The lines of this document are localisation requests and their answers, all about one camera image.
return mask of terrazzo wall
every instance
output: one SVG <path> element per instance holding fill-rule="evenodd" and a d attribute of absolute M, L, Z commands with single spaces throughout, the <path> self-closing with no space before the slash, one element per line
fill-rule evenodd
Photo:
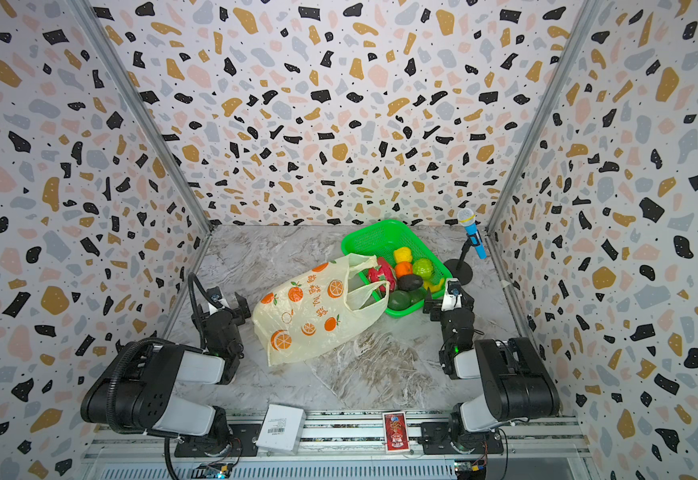
<path fill-rule="evenodd" d="M 83 395 L 200 235 L 66 4 L 0 0 L 0 480 L 74 478 Z"/>
<path fill-rule="evenodd" d="M 603 478 L 698 479 L 698 2 L 603 2 L 497 232 Z"/>
<path fill-rule="evenodd" d="M 214 223 L 485 221 L 580 2 L 122 2 L 96 13 Z"/>

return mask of green plastic basket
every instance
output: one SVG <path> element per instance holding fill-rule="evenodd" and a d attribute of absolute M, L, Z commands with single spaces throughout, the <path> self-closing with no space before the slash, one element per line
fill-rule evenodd
<path fill-rule="evenodd" d="M 360 254 L 360 255 L 375 255 L 382 256 L 392 265 L 394 262 L 394 251 L 403 246 L 407 246 L 413 252 L 413 261 L 420 258 L 428 258 L 434 265 L 434 275 L 429 280 L 431 283 L 439 283 L 441 278 L 451 278 L 450 271 L 443 265 L 442 262 L 432 253 L 426 245 L 423 244 L 408 225 L 403 224 L 399 220 L 384 220 L 366 226 L 362 230 L 358 230 L 352 234 L 346 235 L 341 242 L 341 251 L 344 255 Z M 365 272 L 359 273 L 362 281 L 367 285 L 370 283 L 365 275 Z M 444 287 L 436 293 L 432 293 L 432 298 L 440 298 L 445 294 Z M 373 297 L 380 300 L 381 296 L 377 292 L 373 292 Z M 423 300 L 418 303 L 413 303 L 406 310 L 392 310 L 387 308 L 387 314 L 395 318 L 400 318 L 405 315 L 410 315 L 416 310 L 423 307 Z"/>

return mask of blue microphone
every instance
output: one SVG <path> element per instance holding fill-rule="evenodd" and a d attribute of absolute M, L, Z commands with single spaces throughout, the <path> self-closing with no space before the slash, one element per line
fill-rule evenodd
<path fill-rule="evenodd" d="M 483 246 L 483 239 L 480 238 L 479 232 L 477 231 L 477 225 L 474 223 L 474 212 L 470 208 L 462 208 L 458 212 L 458 223 L 463 225 L 467 229 L 467 235 L 469 240 L 474 246 L 474 250 L 477 251 L 479 258 L 487 258 L 485 253 L 485 246 Z"/>

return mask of marble floor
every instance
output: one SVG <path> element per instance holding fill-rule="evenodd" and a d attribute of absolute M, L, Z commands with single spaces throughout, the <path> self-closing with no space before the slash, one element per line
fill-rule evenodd
<path fill-rule="evenodd" d="M 273 287 L 342 256 L 341 240 L 358 226 L 219 226 L 198 277 L 205 288 L 236 291 L 251 309 Z M 440 260 L 457 257 L 465 239 L 460 226 L 414 226 L 413 231 Z M 475 328 L 485 338 L 517 336 L 493 262 L 473 249 L 467 262 L 474 280 L 465 287 L 475 299 Z M 189 300 L 181 306 L 168 338 L 199 345 Z M 306 362 L 267 366 L 266 351 L 250 320 L 240 327 L 245 359 L 228 386 L 177 385 L 194 402 L 229 410 L 266 410 L 283 403 L 307 410 L 450 410 L 482 392 L 479 381 L 451 380 L 440 370 L 440 325 L 417 311 L 400 319 L 386 314 L 351 341 Z"/>

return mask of plastic bag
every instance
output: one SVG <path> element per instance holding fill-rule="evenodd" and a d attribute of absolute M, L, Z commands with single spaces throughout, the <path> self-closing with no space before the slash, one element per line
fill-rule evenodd
<path fill-rule="evenodd" d="M 282 283 L 253 311 L 269 366 L 308 360 L 351 340 L 373 325 L 388 296 L 363 308 L 380 281 L 347 292 L 349 279 L 378 266 L 375 256 L 349 254 Z"/>

